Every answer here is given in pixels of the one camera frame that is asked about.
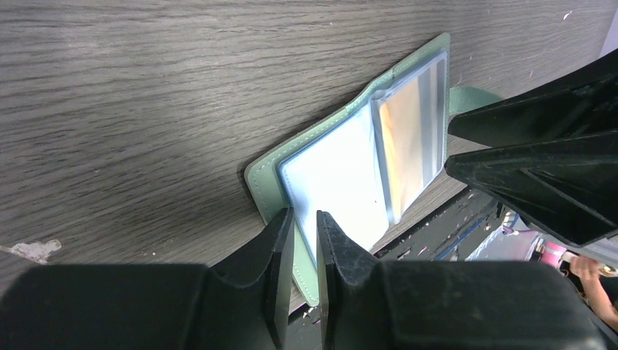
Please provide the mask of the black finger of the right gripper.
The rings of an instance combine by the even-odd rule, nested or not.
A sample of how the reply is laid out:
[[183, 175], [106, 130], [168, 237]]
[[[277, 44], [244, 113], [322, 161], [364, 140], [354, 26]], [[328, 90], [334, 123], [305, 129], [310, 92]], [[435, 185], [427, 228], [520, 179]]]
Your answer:
[[448, 133], [507, 147], [617, 129], [617, 52], [518, 96], [454, 117]]
[[445, 170], [572, 246], [617, 234], [616, 131], [461, 153]]

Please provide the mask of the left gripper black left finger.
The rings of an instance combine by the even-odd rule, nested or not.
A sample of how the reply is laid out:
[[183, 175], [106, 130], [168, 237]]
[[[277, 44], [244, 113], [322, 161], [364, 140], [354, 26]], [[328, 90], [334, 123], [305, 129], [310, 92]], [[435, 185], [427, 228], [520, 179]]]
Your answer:
[[3, 349], [282, 349], [294, 212], [214, 266], [44, 265], [1, 299]]

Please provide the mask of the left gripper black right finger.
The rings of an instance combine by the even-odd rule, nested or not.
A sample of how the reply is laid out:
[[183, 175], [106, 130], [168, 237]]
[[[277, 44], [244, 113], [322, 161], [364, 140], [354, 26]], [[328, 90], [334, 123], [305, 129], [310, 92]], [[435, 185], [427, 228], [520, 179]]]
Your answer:
[[382, 261], [316, 214], [325, 349], [610, 349], [573, 285], [521, 261]]

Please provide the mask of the green card holder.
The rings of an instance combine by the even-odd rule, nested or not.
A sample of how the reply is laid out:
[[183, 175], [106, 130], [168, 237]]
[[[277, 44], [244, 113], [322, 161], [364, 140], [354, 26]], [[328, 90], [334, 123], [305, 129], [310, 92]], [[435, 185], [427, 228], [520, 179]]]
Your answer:
[[[387, 212], [379, 159], [381, 144], [375, 122], [377, 113], [372, 105], [374, 97], [408, 72], [435, 59], [445, 60], [444, 164], [448, 153], [449, 119], [499, 100], [497, 95], [486, 90], [451, 86], [450, 42], [449, 34], [438, 35], [374, 78], [338, 110], [274, 147], [246, 168], [244, 178], [265, 222], [282, 208], [294, 209], [292, 278], [309, 306], [319, 303], [318, 211], [329, 212], [345, 233], [364, 249], [374, 247], [391, 226], [402, 220], [393, 223]], [[409, 209], [418, 207], [419, 197]]]

